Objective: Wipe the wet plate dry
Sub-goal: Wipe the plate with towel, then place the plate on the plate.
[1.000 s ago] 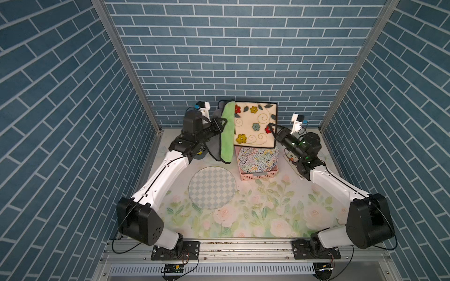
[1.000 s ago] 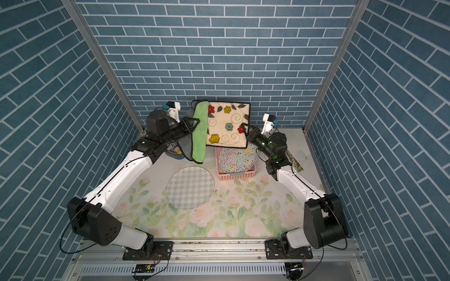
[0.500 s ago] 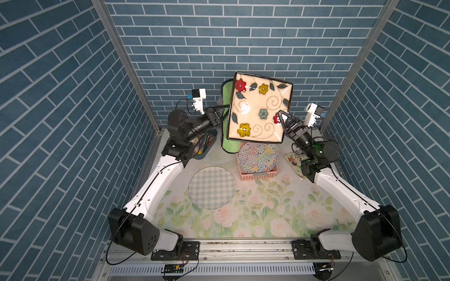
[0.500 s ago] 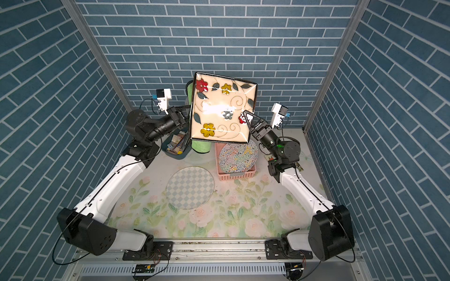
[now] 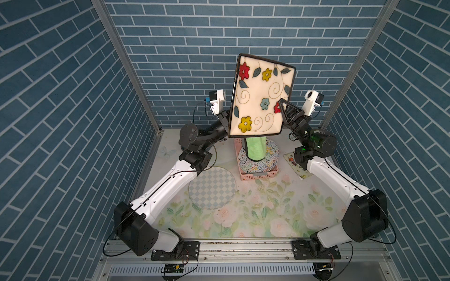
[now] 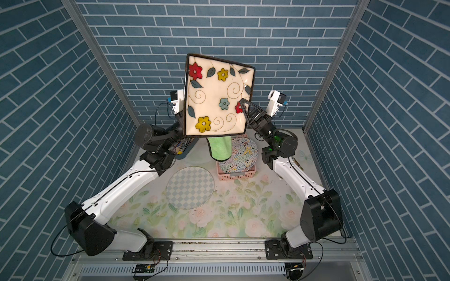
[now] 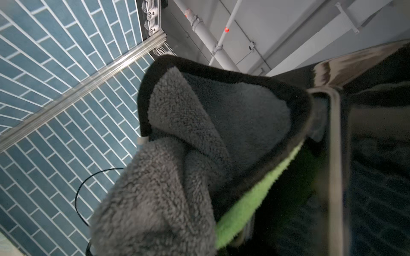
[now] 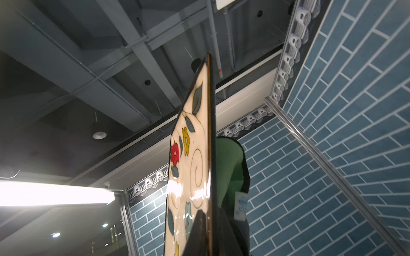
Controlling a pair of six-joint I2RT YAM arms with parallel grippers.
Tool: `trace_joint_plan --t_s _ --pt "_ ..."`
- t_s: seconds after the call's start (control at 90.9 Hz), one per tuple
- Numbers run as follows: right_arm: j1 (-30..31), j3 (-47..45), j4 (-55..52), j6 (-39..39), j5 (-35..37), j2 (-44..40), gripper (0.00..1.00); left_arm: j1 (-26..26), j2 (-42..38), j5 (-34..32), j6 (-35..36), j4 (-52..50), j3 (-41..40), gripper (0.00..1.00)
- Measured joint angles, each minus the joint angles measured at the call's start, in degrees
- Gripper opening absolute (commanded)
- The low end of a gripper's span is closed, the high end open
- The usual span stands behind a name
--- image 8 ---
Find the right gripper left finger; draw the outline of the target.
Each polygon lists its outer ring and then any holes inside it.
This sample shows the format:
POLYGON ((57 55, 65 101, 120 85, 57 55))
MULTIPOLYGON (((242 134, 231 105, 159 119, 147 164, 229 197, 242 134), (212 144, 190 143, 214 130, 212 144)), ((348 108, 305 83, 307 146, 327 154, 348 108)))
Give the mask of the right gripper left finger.
POLYGON ((183 256, 210 256, 210 227, 211 221, 208 219, 208 215, 199 210, 194 218, 189 239, 183 250, 183 256))

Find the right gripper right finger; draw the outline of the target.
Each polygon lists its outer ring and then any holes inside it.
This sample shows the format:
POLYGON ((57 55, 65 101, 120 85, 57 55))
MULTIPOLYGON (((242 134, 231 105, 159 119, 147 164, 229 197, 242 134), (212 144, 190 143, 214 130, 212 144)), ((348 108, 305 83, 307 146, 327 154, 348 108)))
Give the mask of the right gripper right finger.
POLYGON ((216 241, 218 256, 243 256, 242 249, 237 241, 225 211, 217 208, 216 211, 216 241))

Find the square floral plate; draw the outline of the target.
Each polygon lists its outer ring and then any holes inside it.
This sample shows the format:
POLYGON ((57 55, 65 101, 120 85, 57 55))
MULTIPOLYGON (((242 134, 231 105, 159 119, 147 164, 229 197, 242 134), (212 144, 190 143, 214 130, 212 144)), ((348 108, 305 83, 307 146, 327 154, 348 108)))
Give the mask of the square floral plate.
POLYGON ((211 221, 211 253, 214 249, 216 121, 211 64, 211 54, 207 54, 195 73, 170 137, 165 256, 182 256, 199 210, 211 221))

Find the green grey microfibre cloth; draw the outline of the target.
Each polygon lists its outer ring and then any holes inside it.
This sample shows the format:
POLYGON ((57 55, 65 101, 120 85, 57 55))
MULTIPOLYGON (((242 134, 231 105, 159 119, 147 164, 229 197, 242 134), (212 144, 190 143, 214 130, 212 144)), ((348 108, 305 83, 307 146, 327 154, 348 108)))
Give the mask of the green grey microfibre cloth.
POLYGON ((239 142, 228 137, 216 139, 217 206, 225 211, 243 256, 250 253, 247 208, 250 174, 245 152, 239 142))

